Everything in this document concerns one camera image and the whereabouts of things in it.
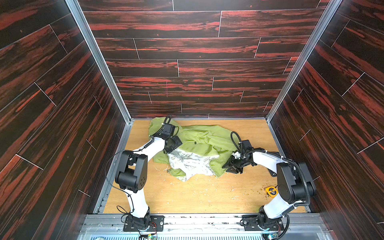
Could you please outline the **green zip jacket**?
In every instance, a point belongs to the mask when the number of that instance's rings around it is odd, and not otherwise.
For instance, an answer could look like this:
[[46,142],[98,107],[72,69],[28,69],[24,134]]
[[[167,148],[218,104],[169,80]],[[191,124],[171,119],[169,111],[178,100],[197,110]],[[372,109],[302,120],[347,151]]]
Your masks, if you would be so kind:
[[171,166],[168,172],[182,182],[197,174],[221,177],[226,169],[223,165],[237,149],[231,140],[231,132],[218,125],[177,127],[177,136],[182,145],[171,153],[160,151],[153,157],[155,163]]

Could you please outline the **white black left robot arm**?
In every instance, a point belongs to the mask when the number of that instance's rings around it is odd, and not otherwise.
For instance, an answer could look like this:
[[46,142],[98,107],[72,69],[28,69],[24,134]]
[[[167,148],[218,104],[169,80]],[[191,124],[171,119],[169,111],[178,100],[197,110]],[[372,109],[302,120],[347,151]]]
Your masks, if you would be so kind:
[[127,198],[131,200],[130,207],[132,217],[137,223],[147,226],[149,223],[150,208],[146,203],[144,186],[148,178],[148,161],[159,152],[170,153],[182,145],[178,136],[166,140],[159,137],[151,137],[151,140],[138,150],[123,151],[115,182],[123,190]]

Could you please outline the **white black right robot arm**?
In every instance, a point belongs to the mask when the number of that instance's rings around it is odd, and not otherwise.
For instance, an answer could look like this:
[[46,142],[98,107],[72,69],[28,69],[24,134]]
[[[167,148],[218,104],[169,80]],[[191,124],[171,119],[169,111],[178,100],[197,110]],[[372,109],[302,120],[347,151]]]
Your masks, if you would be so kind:
[[317,192],[314,180],[306,163],[296,163],[278,152],[257,148],[233,153],[223,168],[229,173],[242,173],[243,167],[262,165],[277,175],[278,193],[268,204],[260,207],[259,213],[242,219],[241,224],[249,229],[257,224],[262,230],[276,231],[282,226],[282,217],[299,206],[308,206]]

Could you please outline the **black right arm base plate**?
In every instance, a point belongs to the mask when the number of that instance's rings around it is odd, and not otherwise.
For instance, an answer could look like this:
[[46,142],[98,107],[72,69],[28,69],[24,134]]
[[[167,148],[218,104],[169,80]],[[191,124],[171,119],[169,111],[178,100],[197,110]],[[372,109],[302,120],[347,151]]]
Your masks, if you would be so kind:
[[240,225],[245,228],[245,231],[280,232],[285,229],[282,218],[269,219],[263,214],[243,215]]

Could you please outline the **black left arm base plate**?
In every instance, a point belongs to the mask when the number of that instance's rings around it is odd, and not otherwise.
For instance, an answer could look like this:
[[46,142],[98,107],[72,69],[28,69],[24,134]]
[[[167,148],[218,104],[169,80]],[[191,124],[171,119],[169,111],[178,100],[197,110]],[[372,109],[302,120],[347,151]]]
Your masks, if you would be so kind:
[[124,222],[124,232],[162,232],[164,229],[165,216],[146,215],[144,218],[137,218],[128,215]]

